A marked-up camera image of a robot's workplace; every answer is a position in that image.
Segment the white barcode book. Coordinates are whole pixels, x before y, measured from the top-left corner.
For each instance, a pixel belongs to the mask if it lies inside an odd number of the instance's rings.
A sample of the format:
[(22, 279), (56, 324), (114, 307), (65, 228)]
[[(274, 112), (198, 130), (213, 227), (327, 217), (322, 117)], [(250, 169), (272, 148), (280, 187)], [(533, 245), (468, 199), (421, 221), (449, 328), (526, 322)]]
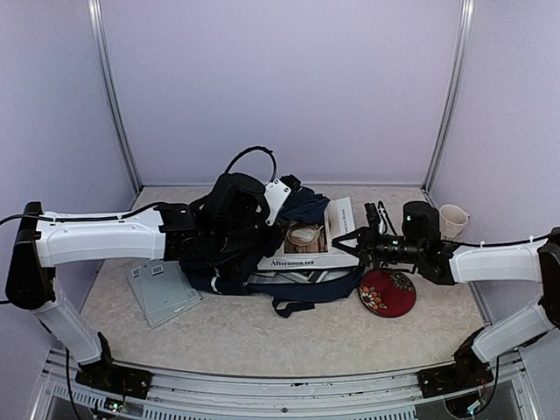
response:
[(349, 197), (330, 201), (322, 220), (314, 224), (298, 222), (286, 231), (283, 243), (271, 257), (258, 264), (260, 271), (330, 270), (357, 266), (350, 255), (332, 245), (332, 239), (355, 230)]

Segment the navy blue student backpack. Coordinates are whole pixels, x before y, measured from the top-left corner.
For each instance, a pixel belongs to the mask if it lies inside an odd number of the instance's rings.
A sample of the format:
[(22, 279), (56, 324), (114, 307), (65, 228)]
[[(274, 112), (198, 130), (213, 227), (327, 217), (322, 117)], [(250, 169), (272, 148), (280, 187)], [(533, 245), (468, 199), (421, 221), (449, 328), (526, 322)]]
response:
[(265, 294), (277, 315), (309, 311), (347, 298), (364, 268), (357, 257), (337, 250), (333, 239), (355, 229), (349, 197), (329, 199), (311, 188), (291, 191), (269, 236), (228, 261), (201, 267), (182, 261), (191, 286), (224, 296)]

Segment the grey ianra book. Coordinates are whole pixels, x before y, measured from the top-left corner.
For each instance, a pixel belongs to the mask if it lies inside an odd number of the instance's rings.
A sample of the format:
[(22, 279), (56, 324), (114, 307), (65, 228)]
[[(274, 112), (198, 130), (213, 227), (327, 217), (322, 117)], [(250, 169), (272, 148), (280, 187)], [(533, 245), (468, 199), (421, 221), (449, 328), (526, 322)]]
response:
[(258, 271), (248, 278), (249, 284), (317, 284), (332, 281), (350, 273), (350, 269)]

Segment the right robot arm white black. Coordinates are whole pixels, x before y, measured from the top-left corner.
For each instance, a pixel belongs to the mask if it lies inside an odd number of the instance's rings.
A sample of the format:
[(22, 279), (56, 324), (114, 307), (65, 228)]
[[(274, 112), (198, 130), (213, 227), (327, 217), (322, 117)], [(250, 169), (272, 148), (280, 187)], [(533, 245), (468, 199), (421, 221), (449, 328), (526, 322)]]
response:
[(447, 379), (468, 387), (499, 356), (541, 338), (559, 326), (559, 230), (504, 243), (467, 244), (441, 236), (439, 212), (424, 201), (402, 207), (402, 232), (382, 234), (375, 205), (365, 205), (367, 226), (332, 240), (332, 245), (360, 263), (409, 264), (437, 285), (479, 281), (524, 281), (542, 286), (542, 295), (496, 324), (480, 329), (453, 355)]

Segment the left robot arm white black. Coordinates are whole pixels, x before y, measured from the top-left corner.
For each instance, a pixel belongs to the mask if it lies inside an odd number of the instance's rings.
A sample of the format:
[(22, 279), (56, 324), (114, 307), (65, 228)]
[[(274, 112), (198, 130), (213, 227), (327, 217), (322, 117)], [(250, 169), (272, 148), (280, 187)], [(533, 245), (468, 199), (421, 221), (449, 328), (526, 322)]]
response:
[(30, 202), (20, 222), (5, 285), (8, 302), (35, 312), (80, 371), (104, 389), (122, 381), (109, 344), (87, 326), (55, 285), (59, 265), (139, 258), (179, 262), (188, 270), (218, 268), (255, 247), (274, 253), (277, 216), (291, 188), (223, 173), (211, 192), (191, 204), (157, 202), (128, 213), (63, 214)]

